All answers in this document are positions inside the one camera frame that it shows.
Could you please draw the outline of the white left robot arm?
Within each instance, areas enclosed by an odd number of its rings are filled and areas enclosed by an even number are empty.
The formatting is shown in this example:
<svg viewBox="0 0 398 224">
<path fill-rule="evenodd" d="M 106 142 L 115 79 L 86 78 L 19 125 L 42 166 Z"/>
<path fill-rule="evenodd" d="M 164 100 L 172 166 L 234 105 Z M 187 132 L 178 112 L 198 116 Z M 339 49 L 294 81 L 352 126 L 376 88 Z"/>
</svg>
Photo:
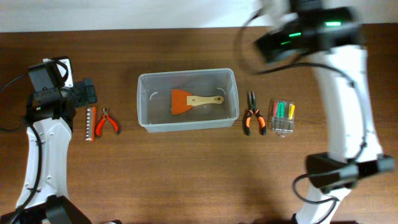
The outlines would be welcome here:
<svg viewBox="0 0 398 224">
<path fill-rule="evenodd" d="M 72 87 L 50 90 L 59 98 L 46 104 L 28 97 L 24 121 L 29 155 L 24 186 L 16 209 L 1 215 L 1 223 L 89 223 L 71 203 L 67 190 L 67 154 L 76 109 L 97 102 L 94 82 L 86 78 Z"/>
</svg>

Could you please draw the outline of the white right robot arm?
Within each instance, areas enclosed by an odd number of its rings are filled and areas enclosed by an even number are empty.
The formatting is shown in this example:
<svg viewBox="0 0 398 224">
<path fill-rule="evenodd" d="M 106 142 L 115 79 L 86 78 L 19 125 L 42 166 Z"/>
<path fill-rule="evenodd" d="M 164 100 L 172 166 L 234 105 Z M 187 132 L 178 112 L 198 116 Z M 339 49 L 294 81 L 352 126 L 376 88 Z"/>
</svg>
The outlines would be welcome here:
<svg viewBox="0 0 398 224">
<path fill-rule="evenodd" d="M 294 53 L 307 56 L 328 119 L 328 151 L 307 156 L 310 188 L 291 221 L 330 223 L 361 179 L 396 167 L 374 127 L 361 25 L 352 7 L 327 8 L 321 1 L 263 1 L 259 14 L 275 25 L 256 41 L 260 53 L 267 62 Z"/>
</svg>

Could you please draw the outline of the orange scraper with wooden handle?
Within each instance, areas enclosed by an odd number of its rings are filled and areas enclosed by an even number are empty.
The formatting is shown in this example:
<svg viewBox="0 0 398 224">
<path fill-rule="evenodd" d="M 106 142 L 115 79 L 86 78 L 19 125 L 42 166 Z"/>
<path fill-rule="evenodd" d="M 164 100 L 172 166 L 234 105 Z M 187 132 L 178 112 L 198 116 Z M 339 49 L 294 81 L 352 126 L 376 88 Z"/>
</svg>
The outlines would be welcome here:
<svg viewBox="0 0 398 224">
<path fill-rule="evenodd" d="M 224 98 L 217 96 L 196 96 L 185 90 L 172 90 L 172 114 L 182 114 L 193 107 L 207 104 L 222 104 Z"/>
</svg>

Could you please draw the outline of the orange-black long-nose pliers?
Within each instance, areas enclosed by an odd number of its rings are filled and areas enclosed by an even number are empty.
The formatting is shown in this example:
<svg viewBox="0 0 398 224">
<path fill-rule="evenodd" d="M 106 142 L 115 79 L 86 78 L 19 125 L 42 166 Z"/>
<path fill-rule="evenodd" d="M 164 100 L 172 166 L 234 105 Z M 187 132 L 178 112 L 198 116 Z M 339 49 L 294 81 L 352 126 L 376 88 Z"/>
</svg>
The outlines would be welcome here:
<svg viewBox="0 0 398 224">
<path fill-rule="evenodd" d="M 260 128 L 259 128 L 260 134 L 266 135 L 267 124 L 266 124 L 265 118 L 261 114 L 261 111 L 259 109 L 257 109 L 257 107 L 256 107 L 256 98 L 255 98 L 255 94 L 253 91 L 248 92 L 248 104 L 249 104 L 249 108 L 245 112 L 244 119 L 243 119 L 243 127 L 244 127 L 245 134 L 248 136 L 251 135 L 250 123 L 251 123 L 251 118 L 254 115 L 260 124 Z"/>
</svg>

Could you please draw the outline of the clear case of screwdrivers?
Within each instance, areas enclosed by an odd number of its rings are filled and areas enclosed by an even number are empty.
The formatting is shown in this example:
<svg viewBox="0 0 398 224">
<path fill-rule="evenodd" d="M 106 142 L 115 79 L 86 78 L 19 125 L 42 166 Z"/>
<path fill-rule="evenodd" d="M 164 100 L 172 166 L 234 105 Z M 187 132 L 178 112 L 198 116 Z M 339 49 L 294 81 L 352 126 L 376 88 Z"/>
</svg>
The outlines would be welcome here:
<svg viewBox="0 0 398 224">
<path fill-rule="evenodd" d="M 272 130 L 280 137 L 294 132 L 295 104 L 291 101 L 274 100 L 272 104 Z"/>
</svg>

